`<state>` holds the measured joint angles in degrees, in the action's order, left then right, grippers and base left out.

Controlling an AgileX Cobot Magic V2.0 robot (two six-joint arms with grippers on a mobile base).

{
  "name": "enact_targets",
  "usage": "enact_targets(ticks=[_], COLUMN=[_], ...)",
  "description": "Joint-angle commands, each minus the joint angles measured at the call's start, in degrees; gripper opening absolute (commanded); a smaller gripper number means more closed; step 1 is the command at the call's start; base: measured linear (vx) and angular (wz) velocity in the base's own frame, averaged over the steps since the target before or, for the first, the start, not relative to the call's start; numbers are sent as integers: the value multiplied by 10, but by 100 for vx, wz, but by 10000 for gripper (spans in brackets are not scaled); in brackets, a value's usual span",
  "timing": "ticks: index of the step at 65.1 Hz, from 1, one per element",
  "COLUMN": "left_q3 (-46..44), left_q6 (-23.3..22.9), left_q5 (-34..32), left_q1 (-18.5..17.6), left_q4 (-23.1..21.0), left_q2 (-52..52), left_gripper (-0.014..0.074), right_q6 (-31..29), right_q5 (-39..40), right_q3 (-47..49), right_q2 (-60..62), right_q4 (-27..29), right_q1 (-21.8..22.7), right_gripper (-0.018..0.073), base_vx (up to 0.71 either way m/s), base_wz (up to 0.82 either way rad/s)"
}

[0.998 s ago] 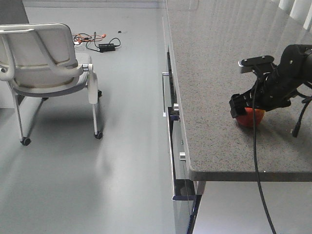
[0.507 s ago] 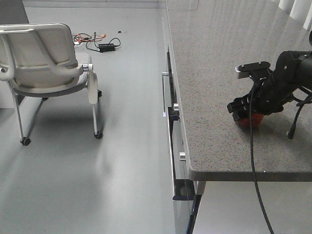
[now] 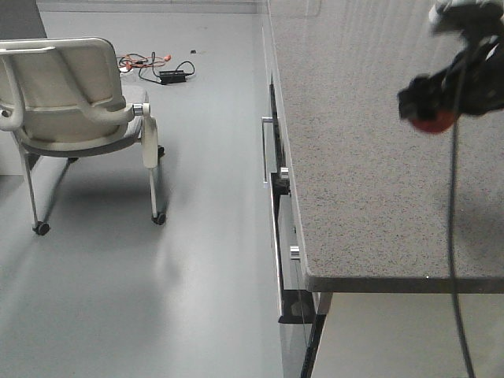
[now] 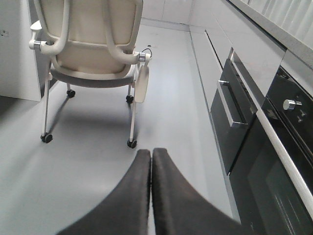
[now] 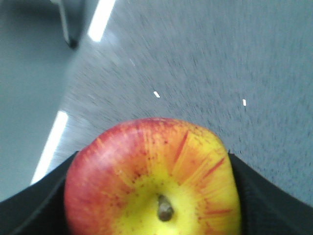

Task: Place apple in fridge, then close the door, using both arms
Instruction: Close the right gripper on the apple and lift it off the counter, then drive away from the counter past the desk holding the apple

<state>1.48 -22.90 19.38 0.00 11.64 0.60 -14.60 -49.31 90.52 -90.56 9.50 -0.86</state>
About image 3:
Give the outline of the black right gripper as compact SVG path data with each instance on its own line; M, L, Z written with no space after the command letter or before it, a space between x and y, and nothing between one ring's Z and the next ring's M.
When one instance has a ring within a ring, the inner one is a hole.
M474 117L503 109L501 35L487 36L455 56L443 79L443 109Z

